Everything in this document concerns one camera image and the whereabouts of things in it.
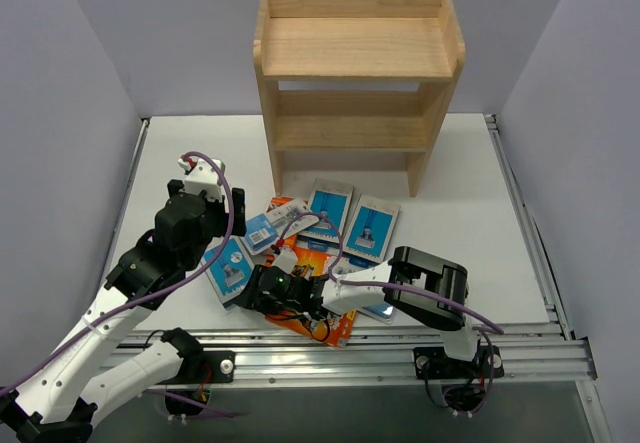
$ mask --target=wire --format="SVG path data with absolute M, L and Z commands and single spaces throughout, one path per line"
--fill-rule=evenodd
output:
M 274 318 L 273 316 L 267 315 L 267 317 L 271 320 L 271 321 L 293 321 L 293 320 L 303 320 L 306 319 L 307 317 L 303 314 L 299 314 L 299 315 L 291 315 L 291 316 L 286 316 L 285 318 Z
M 431 403 L 433 403 L 433 406 L 435 406 L 436 408 L 440 408 L 441 410 L 448 409 L 449 406 L 441 405 L 440 403 L 437 403 L 436 400 L 433 399 L 433 396 L 431 395 L 431 391 L 429 390 L 429 378 L 427 376 L 427 368 L 423 368 L 422 376 L 424 377 L 424 388 L 425 390 L 427 390 L 427 396 L 431 400 Z
M 342 236 L 342 234 L 340 233 L 340 231 L 338 230 L 338 228 L 336 227 L 336 225 L 333 223 L 333 221 L 331 221 L 328 217 L 317 213 L 317 212 L 313 212 L 313 211 L 309 211 L 309 212 L 305 212 L 305 213 L 301 213 L 299 215 L 297 215 L 294 219 L 292 219 L 291 221 L 289 221 L 287 223 L 287 225 L 284 227 L 284 229 L 282 230 L 281 236 L 280 236 L 280 240 L 284 240 L 284 235 L 287 234 L 287 232 L 289 231 L 289 228 L 291 227 L 291 225 L 293 223 L 295 223 L 298 219 L 303 218 L 305 216 L 315 216 L 316 218 L 320 219 L 320 220 L 324 220 L 326 221 L 329 226 L 331 226 L 331 229 L 333 229 L 333 231 L 336 233 L 337 237 L 338 237 L 338 255 L 335 257 L 335 259 L 333 260 L 333 262 L 329 265 L 329 268 L 327 269 L 327 274 L 329 275 L 329 278 L 331 278 L 333 281 L 335 281 L 336 283 L 340 283 L 343 285 L 351 285 L 351 286 L 377 286 L 377 287 L 381 287 L 381 288 L 389 288 L 392 290 L 396 290 L 396 291 L 406 291 L 408 293 L 413 293 L 419 296 L 424 296 L 425 298 L 429 298 L 431 300 L 437 301 L 438 303 L 442 303 L 445 304 L 451 308 L 453 308 L 454 310 L 458 310 L 462 313 L 466 313 L 467 315 L 475 318 L 478 321 L 481 321 L 482 323 L 484 323 L 485 325 L 487 325 L 487 327 L 482 327 L 482 326 L 474 326 L 473 329 L 477 330 L 486 340 L 487 345 L 489 346 L 489 355 L 490 355 L 490 360 L 489 360 L 489 382 L 487 383 L 487 388 L 486 390 L 484 390 L 484 393 L 482 395 L 482 398 L 480 400 L 480 402 L 472 409 L 470 410 L 471 413 L 477 413 L 478 411 L 480 411 L 482 409 L 482 407 L 486 404 L 487 401 L 487 397 L 489 395 L 489 393 L 491 392 L 491 388 L 493 386 L 493 377 L 494 377 L 494 369 L 493 369 L 493 362 L 494 362 L 494 350 L 493 350 L 493 345 L 491 344 L 491 340 L 489 338 L 488 332 L 491 331 L 493 333 L 496 333 L 498 335 L 504 335 L 504 330 L 498 326 L 496 323 L 494 323 L 493 321 L 489 320 L 487 317 L 482 316 L 481 314 L 479 314 L 478 312 L 467 308 L 464 305 L 461 305 L 460 303 L 450 300 L 449 298 L 445 298 L 443 296 L 438 295 L 437 293 L 434 293 L 432 291 L 428 291 L 428 290 L 424 290 L 422 288 L 416 288 L 415 286 L 412 285 L 398 285 L 395 283 L 388 283 L 388 282 L 380 282 L 380 281 L 349 281 L 349 280 L 338 280 L 338 278 L 333 274 L 333 268 L 338 264 L 338 262 L 340 261 L 340 258 L 342 258 L 342 254 L 344 252 L 344 237 Z M 465 391 L 470 388 L 471 383 L 473 382 L 475 378 L 471 378 L 466 385 L 463 386 L 458 386 L 458 390 L 464 388 Z M 431 395 L 429 394 L 429 387 L 428 387 L 428 383 L 426 382 L 425 379 L 425 384 L 427 385 L 427 394 L 429 395 L 429 398 L 433 401 L 433 398 L 431 398 Z M 451 387 L 451 388 L 447 388 L 447 390 L 445 390 L 443 392 L 443 397 L 445 398 L 446 401 L 446 397 L 447 394 L 451 393 L 451 391 L 454 391 L 456 387 Z
M 215 413 L 218 416 L 222 416 L 224 418 L 235 418 L 236 414 L 231 411 L 221 410 L 219 408 L 215 408 L 213 406 L 205 405 L 204 403 L 200 403 L 199 401 L 192 400 L 191 398 L 187 398 L 186 396 L 177 395 L 175 393 L 171 393 L 170 391 L 165 390 L 145 390 L 145 393 L 150 393 L 152 395 L 162 395 L 169 398 L 173 398 L 174 400 L 181 401 L 183 403 L 187 403 L 188 405 L 197 406 L 198 408 L 202 408 L 203 410 L 210 411 L 211 413 Z
M 324 322 L 325 326 L 327 327 L 327 334 L 323 338 L 316 338 L 316 336 L 313 334 L 314 330 L 311 329 L 311 320 L 307 319 L 306 322 L 302 323 L 302 327 L 309 332 L 311 338 L 319 341 L 320 343 L 324 343 L 329 339 L 329 336 L 331 335 L 331 325 L 329 324 L 329 320 L 319 320 L 319 322 Z
M 164 400 L 161 400 L 160 398 L 156 398 L 156 404 L 155 404 L 155 408 L 156 408 L 156 412 L 162 416 L 163 418 L 167 419 L 170 416 L 181 416 L 181 415 L 176 415 L 173 413 L 170 413 L 169 411 L 167 411 L 167 407 L 163 404 Z M 216 415 L 210 411 L 207 412 L 203 412 L 200 413 L 198 415 L 185 415 L 184 419 L 185 420 L 211 420 L 214 418 L 222 418 L 219 415 Z
M 471 385 L 471 382 L 473 381 L 474 378 L 472 378 L 471 380 L 469 380 L 465 385 L 456 385 L 456 386 L 450 386 L 449 388 L 446 388 L 443 392 L 442 392 L 442 396 L 444 398 L 444 400 L 449 404 L 449 406 L 452 409 L 458 410 L 458 411 L 465 411 L 465 412 L 469 412 L 469 413 L 477 413 L 479 412 L 484 405 L 487 403 L 487 398 L 489 397 L 489 394 L 491 393 L 491 389 L 493 388 L 493 378 L 494 378 L 494 367 L 493 367 L 493 363 L 494 363 L 494 357 L 495 357 L 495 351 L 493 349 L 493 344 L 491 343 L 491 339 L 489 338 L 489 335 L 487 334 L 487 330 L 485 328 L 482 327 L 474 327 L 474 330 L 477 330 L 485 339 L 485 341 L 487 342 L 487 349 L 489 351 L 489 380 L 487 382 L 487 386 L 486 388 L 483 388 L 483 384 L 480 385 Z M 482 366 L 484 364 L 484 359 L 481 359 L 479 362 L 479 368 L 481 369 Z M 480 397 L 480 401 L 476 404 L 476 406 L 474 406 L 473 408 L 469 409 L 467 407 L 465 407 L 465 405 L 463 403 L 461 403 L 461 399 L 464 398 L 468 398 L 469 397 L 469 390 L 473 390 L 474 394 L 472 395 L 474 398 Z
M 209 364 L 208 361 L 206 364 L 206 368 L 207 368 L 207 377 L 204 379 L 202 383 L 200 383 L 200 387 L 198 388 L 198 395 L 200 396 L 200 399 L 202 401 L 207 400 L 204 396 L 204 387 L 207 386 L 209 383 L 211 383 L 211 380 L 213 378 L 213 370 L 211 370 L 211 365 Z
M 60 355 L 66 352 L 69 348 L 74 347 L 82 338 L 84 338 L 89 332 L 91 332 L 92 327 L 95 328 L 101 325 L 105 321 L 110 320 L 111 318 L 122 313 L 123 311 L 135 308 L 136 306 L 142 305 L 144 303 L 148 303 L 149 301 L 153 301 L 156 298 L 161 298 L 163 296 L 173 293 L 175 290 L 182 288 L 183 286 L 191 283 L 193 280 L 195 280 L 200 275 L 202 275 L 220 257 L 220 254 L 222 253 L 224 248 L 227 246 L 227 243 L 229 242 L 229 239 L 231 238 L 231 233 L 233 231 L 235 209 L 233 207 L 233 198 L 231 196 L 231 188 L 229 187 L 229 182 L 225 178 L 224 173 L 218 167 L 218 165 L 216 165 L 213 162 L 211 158 L 209 158 L 204 153 L 200 153 L 199 151 L 189 151 L 184 155 L 182 155 L 182 158 L 185 159 L 190 156 L 201 158 L 211 166 L 213 171 L 215 171 L 216 174 L 218 175 L 218 178 L 220 179 L 222 186 L 224 188 L 225 195 L 227 196 L 227 204 L 229 206 L 229 220 L 227 222 L 227 230 L 222 239 L 222 243 L 220 243 L 220 245 L 218 246 L 213 257 L 208 262 L 206 262 L 203 266 L 201 266 L 200 268 L 195 270 L 193 273 L 191 273 L 191 275 L 184 278 L 182 281 L 174 283 L 173 285 L 168 286 L 167 288 L 164 288 L 163 290 L 160 290 L 156 293 L 152 293 L 150 295 L 143 296 L 142 298 L 131 300 L 121 306 L 118 306 L 117 308 L 114 308 L 111 311 L 108 311 L 103 316 L 96 318 L 94 321 L 91 322 L 91 324 L 87 325 L 86 327 L 78 331 L 78 333 L 76 333 L 71 338 L 69 338 L 65 343 L 60 345 L 48 357 L 46 357 L 42 362 L 36 365 L 35 368 L 33 368 L 29 373 L 18 378 L 16 381 L 14 381 L 10 385 L 0 390 L 0 398 L 7 396 L 9 393 L 11 393 L 13 390 L 18 388 L 20 385 L 22 385 L 23 383 L 25 383 L 26 381 L 28 381 L 29 379 L 37 375 L 38 372 L 42 371 L 47 365 L 55 361 Z
M 164 335 L 164 330 L 153 330 L 147 337 L 147 341 L 144 342 L 144 346 L 142 348 L 149 348 L 149 342 L 151 341 L 151 338 L 153 338 L 153 335 L 156 335 L 160 332 L 162 332 L 162 334 Z
M 381 281 L 338 280 L 338 278 L 333 274 L 333 268 L 338 264 L 338 262 L 340 261 L 340 258 L 342 258 L 342 254 L 344 252 L 344 238 L 340 234 L 340 231 L 338 230 L 336 225 L 329 218 L 327 218 L 324 215 L 321 215 L 320 213 L 316 213 L 313 211 L 300 213 L 294 219 L 289 221 L 287 225 L 284 227 L 280 236 L 280 240 L 284 240 L 284 235 L 287 234 L 287 232 L 289 231 L 289 228 L 291 228 L 291 225 L 293 223 L 295 223 L 298 219 L 303 218 L 305 216 L 315 216 L 316 218 L 326 221 L 327 223 L 329 223 L 329 225 L 331 226 L 333 231 L 336 233 L 336 235 L 338 235 L 338 255 L 336 256 L 336 258 L 333 260 L 333 262 L 329 265 L 329 268 L 327 269 L 329 278 L 331 278 L 336 283 L 340 283 L 343 285 L 350 285 L 350 286 L 378 286 L 381 288 L 389 288 L 396 291 L 406 291 L 408 293 L 424 296 L 425 298 L 429 298 L 431 300 L 437 301 L 438 303 L 447 305 L 450 308 L 453 308 L 454 310 L 460 311 L 462 313 L 466 313 L 467 315 L 487 325 L 496 334 L 499 334 L 499 335 L 504 334 L 504 330 L 500 328 L 500 326 L 498 326 L 496 323 L 489 320 L 485 316 L 482 316 L 480 313 L 464 305 L 461 305 L 456 301 L 450 300 L 449 298 L 445 298 L 444 296 L 440 296 L 437 293 L 434 293 L 433 291 L 424 290 L 422 288 L 416 288 L 415 286 L 412 286 L 412 285 L 398 285 L 396 283 L 388 283 L 388 282 L 381 282 Z

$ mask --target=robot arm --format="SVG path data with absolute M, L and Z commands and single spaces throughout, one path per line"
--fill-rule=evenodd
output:
M 353 309 L 387 303 L 439 330 L 450 358 L 474 358 L 477 335 L 462 312 L 424 296 L 367 285 L 372 281 L 412 285 L 464 305 L 468 293 L 464 267 L 414 248 L 398 247 L 389 261 L 343 275 L 337 281 L 328 275 L 306 279 L 290 274 L 293 264 L 292 256 L 286 253 L 289 251 L 283 247 L 270 267 L 257 265 L 234 303 L 267 315 L 293 311 L 315 320 L 326 319 L 329 312 L 343 315 Z M 363 282 L 363 286 L 342 284 L 344 280 Z
M 92 428 L 149 386 L 189 371 L 202 354 L 197 340 L 181 329 L 99 376 L 102 362 L 166 296 L 122 311 L 95 327 L 92 321 L 132 300 L 182 281 L 195 269 L 212 238 L 225 233 L 221 182 L 202 159 L 179 160 L 187 176 L 168 184 L 169 200 L 153 230 L 121 256 L 94 302 L 59 347 L 89 327 L 84 337 L 36 375 L 0 398 L 0 420 L 23 442 L 83 442 Z M 224 171 L 219 161 L 214 163 Z M 233 234 L 244 235 L 244 191 L 233 189 Z

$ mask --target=wooden shelf board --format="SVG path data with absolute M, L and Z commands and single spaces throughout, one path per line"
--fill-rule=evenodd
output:
M 437 18 L 271 18 L 264 77 L 452 78 Z
M 419 152 L 429 142 L 416 93 L 281 91 L 274 146 Z

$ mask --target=blue card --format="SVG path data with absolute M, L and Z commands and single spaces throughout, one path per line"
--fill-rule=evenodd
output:
M 382 263 L 399 213 L 398 203 L 362 195 L 349 224 L 345 251 Z
M 216 246 L 207 250 L 204 253 L 204 261 L 210 261 L 217 249 Z M 253 262 L 238 238 L 232 237 L 220 257 L 206 273 L 220 302 L 226 308 L 247 285 L 252 272 Z
M 347 221 L 352 195 L 353 185 L 350 183 L 316 178 L 309 198 L 309 207 L 314 213 L 320 213 L 331 220 L 331 223 L 342 233 Z M 320 220 L 300 234 L 331 243 L 338 242 L 338 235 L 325 220 Z

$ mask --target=white table surface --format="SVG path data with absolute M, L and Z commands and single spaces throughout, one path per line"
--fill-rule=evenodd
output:
M 181 178 L 180 154 L 202 151 L 225 162 L 232 187 L 246 192 L 247 217 L 274 196 L 261 116 L 152 118 L 118 235 L 114 260 L 153 226 L 168 198 L 167 183 Z M 288 153 L 284 194 L 307 198 L 316 177 L 350 182 L 359 193 L 400 203 L 387 256 L 413 246 L 469 271 L 467 305 L 497 323 L 546 323 L 544 301 L 507 193 L 484 118 L 447 115 L 417 197 L 410 198 L 403 155 L 370 152 Z M 403 313 L 394 326 L 419 326 Z M 200 276 L 171 295 L 138 330 L 275 328 L 261 314 L 220 304 Z M 385 326 L 358 315 L 356 327 Z

